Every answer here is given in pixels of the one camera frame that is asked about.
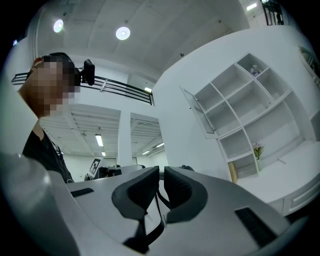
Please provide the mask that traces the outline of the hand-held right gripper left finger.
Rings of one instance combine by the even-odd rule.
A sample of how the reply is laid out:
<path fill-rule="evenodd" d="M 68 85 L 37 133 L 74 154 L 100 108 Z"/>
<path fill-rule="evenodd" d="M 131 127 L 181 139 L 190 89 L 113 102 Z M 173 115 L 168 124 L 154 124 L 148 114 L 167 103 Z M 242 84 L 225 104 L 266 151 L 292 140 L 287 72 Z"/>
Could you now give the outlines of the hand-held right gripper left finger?
<path fill-rule="evenodd" d="M 112 203 L 127 219 L 140 221 L 159 189 L 160 170 L 154 166 L 114 189 Z"/>

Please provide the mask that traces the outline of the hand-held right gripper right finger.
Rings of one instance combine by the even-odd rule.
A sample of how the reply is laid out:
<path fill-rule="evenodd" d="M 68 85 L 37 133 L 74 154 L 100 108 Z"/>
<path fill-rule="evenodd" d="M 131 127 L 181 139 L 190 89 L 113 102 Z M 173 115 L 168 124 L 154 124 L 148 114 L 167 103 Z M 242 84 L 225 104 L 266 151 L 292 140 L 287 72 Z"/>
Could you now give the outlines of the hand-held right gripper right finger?
<path fill-rule="evenodd" d="M 169 166 L 164 168 L 164 190 L 170 205 L 168 224 L 191 221 L 208 202 L 208 192 L 200 182 Z"/>

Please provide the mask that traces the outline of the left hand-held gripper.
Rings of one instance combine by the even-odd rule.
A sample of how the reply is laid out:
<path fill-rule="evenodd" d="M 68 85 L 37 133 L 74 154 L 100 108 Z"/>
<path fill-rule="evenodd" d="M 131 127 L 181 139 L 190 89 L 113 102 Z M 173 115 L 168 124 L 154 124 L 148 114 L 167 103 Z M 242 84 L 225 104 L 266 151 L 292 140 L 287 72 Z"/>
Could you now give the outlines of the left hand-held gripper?
<path fill-rule="evenodd" d="M 93 160 L 88 172 L 85 174 L 84 180 L 89 181 L 89 180 L 98 179 L 99 178 L 99 169 L 103 165 L 104 165 L 104 159 L 101 157 L 96 157 Z"/>

